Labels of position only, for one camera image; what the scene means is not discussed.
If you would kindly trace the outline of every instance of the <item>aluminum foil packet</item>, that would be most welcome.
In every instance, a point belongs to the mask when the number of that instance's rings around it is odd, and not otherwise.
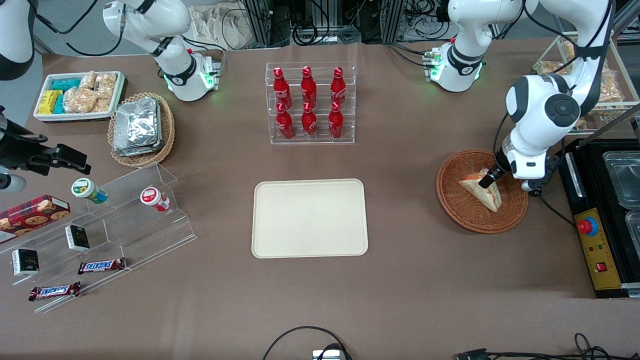
[[[158,151],[163,144],[160,116],[160,104],[151,97],[120,105],[114,123],[114,152],[133,156]]]

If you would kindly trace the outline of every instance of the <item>small black box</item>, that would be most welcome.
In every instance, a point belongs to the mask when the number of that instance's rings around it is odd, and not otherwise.
[[[67,243],[71,250],[87,251],[89,250],[89,239],[86,237],[84,227],[69,225],[65,228],[67,234]]]
[[[35,250],[15,249],[11,256],[13,258],[14,275],[33,275],[40,270],[38,252]]]

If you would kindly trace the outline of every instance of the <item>coca-cola bottle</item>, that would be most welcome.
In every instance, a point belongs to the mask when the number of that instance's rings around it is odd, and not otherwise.
[[[333,81],[331,82],[331,102],[337,102],[341,106],[344,104],[345,89],[347,84],[342,78],[342,68],[337,67],[333,70]]]
[[[311,76],[311,68],[305,66],[302,68],[302,82],[300,83],[302,90],[302,102],[308,102],[312,109],[316,108],[316,81]]]
[[[283,103],[285,108],[289,110],[291,109],[291,106],[293,106],[293,101],[291,100],[289,84],[282,75],[282,69],[279,67],[273,69],[273,75],[275,77],[273,82],[273,91],[276,93],[276,99],[278,99],[278,102]]]
[[[305,130],[305,138],[315,139],[318,136],[318,131],[314,109],[308,102],[302,104],[302,109],[304,111],[302,113],[302,128]]]
[[[285,139],[293,138],[295,135],[293,123],[291,122],[291,115],[289,115],[289,113],[287,113],[287,109],[285,109],[285,105],[282,102],[279,102],[276,105],[276,110],[278,110],[276,121],[278,122],[278,128],[280,129],[282,136]]]
[[[342,136],[342,124],[344,117],[340,112],[340,104],[337,101],[331,103],[331,112],[329,113],[329,132],[332,139],[339,139]]]

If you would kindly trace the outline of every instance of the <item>sandwich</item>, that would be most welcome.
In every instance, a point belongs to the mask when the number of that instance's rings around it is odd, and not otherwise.
[[[498,186],[493,183],[486,189],[483,189],[480,186],[480,180],[486,175],[488,169],[482,169],[480,172],[476,172],[475,174],[470,174],[458,181],[463,188],[465,188],[468,192],[470,192],[473,196],[475,196],[480,202],[483,203],[489,210],[494,213],[498,212],[500,205],[502,205],[502,198],[500,197],[500,191],[498,191]]]

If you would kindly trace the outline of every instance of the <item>table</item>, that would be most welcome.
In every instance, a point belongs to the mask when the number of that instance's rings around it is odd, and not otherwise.
[[[163,165],[199,239],[46,315],[1,272],[0,357],[10,359],[258,359],[299,325],[337,333],[356,359],[450,359],[492,351],[573,351],[573,334],[630,356],[640,347],[640,302],[595,300],[575,230],[532,199],[513,230],[488,236],[451,220],[438,202],[439,166],[462,149],[489,149],[509,86],[551,39],[492,44],[468,91],[425,83],[422,71],[381,45],[285,47],[228,54],[220,90],[180,102],[151,56],[44,56],[44,73],[119,70],[127,95],[156,92],[177,135]],[[419,44],[427,49],[433,44]],[[264,105],[267,61],[355,54],[355,145],[272,146]],[[106,183],[132,169],[109,155],[105,122],[40,124],[32,131],[87,153]],[[511,126],[505,126],[504,133]],[[23,174],[3,207],[41,193],[69,198],[79,174]],[[253,189],[261,181],[355,177],[364,183],[369,250],[359,257],[256,259]],[[546,198],[569,214],[559,179]],[[303,331],[270,359],[308,359],[330,341]]]

